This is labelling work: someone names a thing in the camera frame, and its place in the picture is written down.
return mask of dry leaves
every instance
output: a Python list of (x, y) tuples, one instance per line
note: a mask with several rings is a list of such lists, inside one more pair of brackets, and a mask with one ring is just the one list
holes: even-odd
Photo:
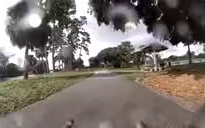
[(205, 102), (205, 76), (195, 79), (193, 75), (187, 74), (170, 76), (151, 73), (146, 75), (144, 82), (160, 92), (186, 101), (199, 104)]

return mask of road edge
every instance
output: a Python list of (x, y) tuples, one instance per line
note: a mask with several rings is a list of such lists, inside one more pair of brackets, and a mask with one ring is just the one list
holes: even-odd
[(177, 105), (181, 106), (182, 108), (190, 111), (190, 112), (196, 112), (198, 109), (199, 109), (199, 105), (198, 104), (195, 104), (195, 103), (192, 103), (192, 102), (188, 102), (188, 101), (184, 101), (183, 99), (179, 98), (179, 97), (176, 97), (176, 96), (170, 96), (168, 94), (165, 94), (165, 93), (161, 93), (153, 88), (151, 88), (150, 86), (148, 86), (146, 83), (143, 83), (141, 82), (140, 78), (137, 78), (135, 79), (135, 82), (138, 84), (138, 85), (141, 85), (142, 87), (148, 89), (149, 91), (157, 94), (157, 95), (160, 95), (168, 100), (171, 100), (173, 101), (174, 103), (176, 103)]

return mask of dirt ground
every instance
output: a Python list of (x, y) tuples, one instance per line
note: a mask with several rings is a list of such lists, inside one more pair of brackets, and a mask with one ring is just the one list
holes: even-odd
[(205, 103), (205, 64), (175, 67), (162, 73), (147, 73), (143, 80), (164, 94), (199, 105)]

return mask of paved path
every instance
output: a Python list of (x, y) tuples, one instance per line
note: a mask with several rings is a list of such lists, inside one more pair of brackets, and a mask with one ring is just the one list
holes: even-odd
[(63, 128), (70, 118), (77, 128), (133, 128), (140, 120), (152, 128), (182, 128), (191, 117), (192, 113), (123, 76), (98, 73), (0, 118), (0, 128)]

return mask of lawn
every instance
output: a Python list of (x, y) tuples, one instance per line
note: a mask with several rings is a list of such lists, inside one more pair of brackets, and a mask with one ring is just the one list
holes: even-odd
[(44, 75), (30, 80), (0, 83), (0, 116), (44, 100), (89, 76), (92, 72), (66, 72)]

